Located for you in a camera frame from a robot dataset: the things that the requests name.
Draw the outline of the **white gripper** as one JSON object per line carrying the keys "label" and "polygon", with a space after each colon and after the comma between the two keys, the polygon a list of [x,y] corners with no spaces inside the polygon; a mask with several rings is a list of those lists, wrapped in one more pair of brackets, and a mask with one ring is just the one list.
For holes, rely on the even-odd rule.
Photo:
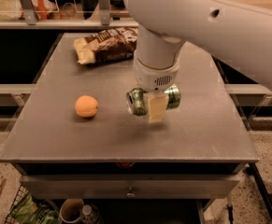
{"label": "white gripper", "polygon": [[[144,91],[164,91],[175,82],[179,62],[166,69],[149,68],[139,59],[134,60],[134,71],[137,85]],[[168,105],[168,95],[164,92],[150,92],[148,95],[148,110],[150,123],[163,119]]]}

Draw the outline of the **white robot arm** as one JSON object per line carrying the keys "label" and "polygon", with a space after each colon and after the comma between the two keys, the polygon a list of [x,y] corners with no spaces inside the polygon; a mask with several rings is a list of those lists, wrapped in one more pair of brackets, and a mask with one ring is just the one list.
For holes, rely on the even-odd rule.
{"label": "white robot arm", "polygon": [[272,91],[272,10],[230,0],[123,0],[138,23],[136,82],[170,87],[190,42]]}

